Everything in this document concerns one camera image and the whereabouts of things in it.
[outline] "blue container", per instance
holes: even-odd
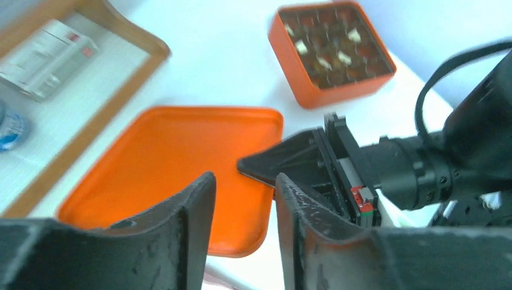
[[[27,134],[28,121],[0,100],[0,152],[15,147]]]

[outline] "wooden frame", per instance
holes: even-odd
[[[130,79],[91,118],[68,145],[42,170],[30,185],[3,212],[4,218],[24,218],[75,163],[111,119],[133,97],[134,93],[170,56],[169,47],[158,37],[123,17],[108,0],[46,0],[0,31],[0,58],[18,46],[51,19],[62,19],[80,13],[98,25],[119,35],[150,55]]]

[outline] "cable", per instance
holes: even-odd
[[[484,56],[498,53],[503,50],[509,50],[511,48],[512,41],[499,42],[492,45],[487,45],[453,56],[452,58],[448,59],[443,64],[441,64],[441,66],[439,66],[438,69],[436,69],[436,71],[432,74],[430,79],[425,83],[425,86],[421,90],[420,95],[416,100],[416,107],[414,109],[414,121],[416,123],[416,130],[418,131],[418,136],[423,140],[427,147],[431,147],[432,149],[438,149],[441,151],[443,150],[441,145],[437,144],[434,141],[434,139],[432,139],[432,137],[429,135],[429,132],[425,125],[425,121],[423,120],[423,104],[425,102],[427,92],[430,91],[430,89],[443,77],[447,76],[449,73],[459,68],[460,66],[463,66],[473,60],[480,59]]]

